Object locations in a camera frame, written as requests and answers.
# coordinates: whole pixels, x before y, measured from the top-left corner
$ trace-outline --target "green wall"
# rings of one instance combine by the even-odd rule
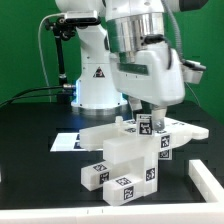
[[[177,13],[184,57],[207,66],[199,86],[191,85],[201,106],[224,124],[224,1],[209,0],[200,11]],[[44,86],[37,33],[40,21],[59,12],[54,0],[0,1],[0,102],[28,88]],[[173,39],[166,22],[167,35]],[[43,29],[42,46],[50,84],[58,84],[58,69],[53,34]],[[78,38],[64,42],[65,66],[69,81],[80,74]],[[186,99],[195,101],[186,90]]]

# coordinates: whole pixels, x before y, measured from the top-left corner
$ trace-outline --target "table surface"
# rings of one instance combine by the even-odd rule
[[[130,119],[130,113],[123,114]],[[171,106],[167,117],[209,129],[210,137],[173,150],[159,161],[158,192],[126,205],[204,202],[188,176],[188,161],[201,159],[224,185],[224,127],[191,102]],[[68,105],[11,104],[0,109],[0,209],[107,206],[102,188],[89,192],[80,170],[101,162],[102,151],[50,152],[58,133],[114,122],[114,116],[74,114]]]

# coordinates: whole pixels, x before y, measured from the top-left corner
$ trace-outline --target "plastic block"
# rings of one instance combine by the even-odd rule
[[[107,162],[102,162],[82,168],[81,184],[89,191],[103,186],[105,181],[113,178],[112,167]]]
[[[155,150],[155,148],[159,148],[157,138],[122,136],[104,141],[103,159],[112,164],[119,164],[143,157],[146,149]]]
[[[133,174],[118,177],[104,184],[103,199],[110,205],[118,206],[143,195],[143,180]]]
[[[201,160],[189,161],[189,176],[207,202],[224,203],[224,189]]]

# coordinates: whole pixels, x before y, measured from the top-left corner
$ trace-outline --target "stacked blocks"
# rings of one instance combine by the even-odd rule
[[[191,139],[208,137],[208,130],[165,118],[165,129],[152,130],[151,115],[137,121],[116,118],[114,124],[80,130],[80,145],[88,151],[103,148],[102,163],[82,168],[88,190],[103,186],[103,199],[117,206],[157,191],[158,159]]]

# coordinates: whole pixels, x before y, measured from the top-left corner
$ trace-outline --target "cable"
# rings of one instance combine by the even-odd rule
[[[39,88],[27,89],[27,90],[24,90],[20,93],[17,93],[12,98],[20,97],[20,96],[25,95],[25,94],[30,93],[30,92],[41,91],[41,90],[62,89],[62,88],[63,88],[63,86],[49,86],[49,87],[39,87]]]
[[[38,47],[39,47],[39,53],[40,53],[40,60],[41,60],[41,65],[42,65],[42,70],[43,70],[43,74],[44,74],[44,78],[45,78],[45,82],[46,82],[46,85],[49,87],[50,84],[49,84],[49,80],[48,80],[48,75],[47,75],[47,72],[46,72],[46,67],[45,67],[45,62],[44,62],[44,57],[43,57],[43,50],[42,50],[42,44],[41,44],[41,28],[42,28],[42,25],[44,23],[44,21],[46,19],[49,19],[51,17],[60,17],[60,16],[64,16],[65,13],[57,13],[57,14],[52,14],[52,15],[48,15],[46,17],[44,17],[39,25],[39,29],[38,29]]]
[[[177,23],[176,18],[173,15],[172,10],[170,9],[169,5],[167,4],[166,0],[161,0],[163,7],[165,8],[165,10],[167,11],[170,20],[172,22],[172,26],[174,29],[174,33],[175,33],[175,40],[176,40],[176,49],[177,49],[177,53],[178,56],[180,58],[180,61],[183,61],[183,48],[182,48],[182,40],[181,40],[181,33],[180,33],[180,28],[179,25]]]
[[[194,90],[190,87],[190,85],[188,83],[185,82],[185,85],[188,87],[188,89],[191,91],[192,95],[196,99],[198,106],[201,107],[201,103],[200,103],[197,95],[195,94]]]
[[[5,104],[8,104],[9,102],[12,102],[14,100],[20,100],[20,99],[27,99],[27,98],[35,98],[35,97],[49,97],[49,96],[56,96],[57,94],[43,94],[43,95],[32,95],[32,96],[20,96],[20,97],[13,97],[9,100],[6,100],[0,104],[0,107],[4,106]]]

